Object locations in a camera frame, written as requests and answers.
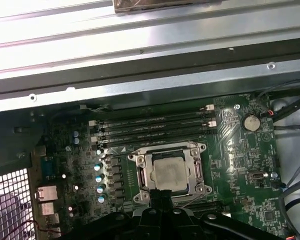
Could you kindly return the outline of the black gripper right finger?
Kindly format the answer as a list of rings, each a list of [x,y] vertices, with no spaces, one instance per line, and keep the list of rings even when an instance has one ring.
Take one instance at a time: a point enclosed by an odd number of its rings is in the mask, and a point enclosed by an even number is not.
[[[172,191],[162,191],[164,223],[176,240],[280,240],[267,231],[258,229],[221,213],[208,212],[200,219],[188,214],[184,208],[175,208]]]

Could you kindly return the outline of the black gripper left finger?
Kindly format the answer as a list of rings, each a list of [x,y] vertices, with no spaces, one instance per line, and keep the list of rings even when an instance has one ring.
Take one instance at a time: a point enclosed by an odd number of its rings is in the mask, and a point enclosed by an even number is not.
[[[161,235],[163,192],[150,191],[149,207],[132,217],[112,212],[64,235],[66,240],[158,240]]]

